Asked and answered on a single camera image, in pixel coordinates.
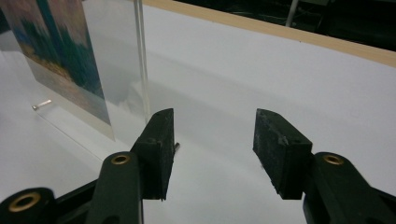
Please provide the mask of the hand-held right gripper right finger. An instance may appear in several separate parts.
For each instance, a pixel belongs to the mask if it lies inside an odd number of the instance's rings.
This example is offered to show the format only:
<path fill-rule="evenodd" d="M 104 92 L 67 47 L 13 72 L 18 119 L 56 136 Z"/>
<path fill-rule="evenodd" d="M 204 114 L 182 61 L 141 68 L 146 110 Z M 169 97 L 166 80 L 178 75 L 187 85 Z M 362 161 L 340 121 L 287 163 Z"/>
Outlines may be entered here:
<path fill-rule="evenodd" d="M 307 224 L 396 224 L 396 197 L 375 189 L 347 158 L 312 142 L 276 112 L 257 109 L 253 151 L 284 200 L 303 200 Z"/>

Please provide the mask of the white desk leg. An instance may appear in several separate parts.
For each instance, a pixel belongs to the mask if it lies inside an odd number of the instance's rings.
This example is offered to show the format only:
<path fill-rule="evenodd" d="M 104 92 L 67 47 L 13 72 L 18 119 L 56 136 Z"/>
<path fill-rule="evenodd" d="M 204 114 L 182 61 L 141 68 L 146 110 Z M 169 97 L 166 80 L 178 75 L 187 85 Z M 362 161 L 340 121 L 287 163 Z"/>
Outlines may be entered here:
<path fill-rule="evenodd" d="M 293 21 L 294 15 L 296 13 L 298 4 L 299 4 L 299 0 L 292 0 L 291 1 L 289 14 L 288 14 L 288 17 L 287 17 L 286 22 L 285 22 L 285 26 L 286 27 L 291 27 L 292 21 Z"/>

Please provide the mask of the light wooden table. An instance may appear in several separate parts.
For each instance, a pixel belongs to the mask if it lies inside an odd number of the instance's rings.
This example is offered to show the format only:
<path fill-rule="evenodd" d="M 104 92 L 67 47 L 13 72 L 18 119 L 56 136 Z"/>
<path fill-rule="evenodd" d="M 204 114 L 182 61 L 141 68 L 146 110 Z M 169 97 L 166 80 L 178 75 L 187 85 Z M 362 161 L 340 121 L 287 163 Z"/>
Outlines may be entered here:
<path fill-rule="evenodd" d="M 326 49 L 336 50 L 396 68 L 395 51 L 375 48 L 330 36 L 313 34 L 306 31 L 275 25 L 265 21 L 257 21 L 250 18 L 236 16 L 234 14 L 216 11 L 214 9 L 181 3 L 174 0 L 143 0 L 143 4 L 145 6 L 156 7 L 197 19 L 220 23 L 256 33 L 287 38 Z"/>

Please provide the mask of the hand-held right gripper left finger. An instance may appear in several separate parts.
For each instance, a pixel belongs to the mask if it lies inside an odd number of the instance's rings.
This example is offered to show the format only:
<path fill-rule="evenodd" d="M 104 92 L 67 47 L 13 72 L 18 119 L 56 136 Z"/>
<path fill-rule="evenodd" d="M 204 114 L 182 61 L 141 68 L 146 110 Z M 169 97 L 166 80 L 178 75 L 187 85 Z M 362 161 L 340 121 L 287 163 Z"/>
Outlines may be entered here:
<path fill-rule="evenodd" d="M 174 110 L 155 113 L 128 151 L 101 167 L 86 224 L 143 224 L 143 201 L 165 200 L 175 157 Z"/>

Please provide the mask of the colourful landscape photo print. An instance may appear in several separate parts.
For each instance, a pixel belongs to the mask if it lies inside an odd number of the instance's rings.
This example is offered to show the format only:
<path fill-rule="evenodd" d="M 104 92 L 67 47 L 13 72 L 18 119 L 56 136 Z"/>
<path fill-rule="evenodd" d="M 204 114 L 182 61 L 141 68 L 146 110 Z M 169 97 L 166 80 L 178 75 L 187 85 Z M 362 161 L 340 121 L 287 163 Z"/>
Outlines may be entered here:
<path fill-rule="evenodd" d="M 0 10 L 48 98 L 113 138 L 81 0 L 0 0 Z"/>

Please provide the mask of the clear acrylic photo frame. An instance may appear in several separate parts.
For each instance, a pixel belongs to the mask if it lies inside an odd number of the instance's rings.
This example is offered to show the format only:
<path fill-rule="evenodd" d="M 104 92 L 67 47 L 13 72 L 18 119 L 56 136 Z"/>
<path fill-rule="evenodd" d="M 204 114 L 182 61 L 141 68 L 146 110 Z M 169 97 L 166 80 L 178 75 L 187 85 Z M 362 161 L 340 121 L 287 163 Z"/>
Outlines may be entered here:
<path fill-rule="evenodd" d="M 132 148 L 152 116 L 142 0 L 81 0 L 114 137 L 96 131 L 43 92 L 17 40 L 0 38 L 0 53 L 21 84 L 29 109 L 103 159 Z"/>

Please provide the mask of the white table mat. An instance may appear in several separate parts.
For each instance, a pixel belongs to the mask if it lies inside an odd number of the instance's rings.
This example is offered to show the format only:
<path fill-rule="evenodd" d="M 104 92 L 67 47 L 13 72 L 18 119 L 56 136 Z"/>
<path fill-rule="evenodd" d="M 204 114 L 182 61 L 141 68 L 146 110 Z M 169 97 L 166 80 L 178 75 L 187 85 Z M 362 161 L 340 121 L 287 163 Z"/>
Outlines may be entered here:
<path fill-rule="evenodd" d="M 396 68 L 339 51 L 143 5 L 153 111 L 173 108 L 176 154 L 146 224 L 304 224 L 253 152 L 256 110 L 285 117 L 317 152 L 340 154 L 396 195 Z M 0 201 L 63 195 L 99 173 L 93 155 L 35 115 L 0 53 Z"/>

